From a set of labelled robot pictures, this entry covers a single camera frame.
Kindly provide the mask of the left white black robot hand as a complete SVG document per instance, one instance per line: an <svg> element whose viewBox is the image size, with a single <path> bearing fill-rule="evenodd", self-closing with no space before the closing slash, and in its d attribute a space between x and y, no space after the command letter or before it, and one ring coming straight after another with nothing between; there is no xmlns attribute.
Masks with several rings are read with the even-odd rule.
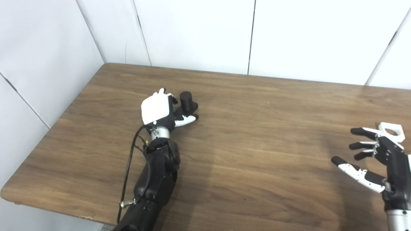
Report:
<svg viewBox="0 0 411 231"><path fill-rule="evenodd" d="M198 103L193 100L191 92L180 93L177 100L165 91L165 88L161 88L141 104L142 121L151 140L170 139L176 127L186 126L199 118L196 114Z"/></svg>

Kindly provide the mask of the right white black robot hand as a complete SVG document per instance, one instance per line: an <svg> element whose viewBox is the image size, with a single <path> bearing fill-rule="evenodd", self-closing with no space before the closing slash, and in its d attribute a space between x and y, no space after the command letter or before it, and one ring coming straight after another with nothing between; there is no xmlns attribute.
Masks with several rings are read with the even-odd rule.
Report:
<svg viewBox="0 0 411 231"><path fill-rule="evenodd" d="M386 167L386 176L351 164L341 157L333 156L331 162L357 183L382 195L389 231L409 231L411 228L411 174L410 155L405 153L401 142L388 133L366 127L352 128L353 135L365 136L370 141L349 145L351 150L361 150L355 160L367 157L377 159Z"/></svg>

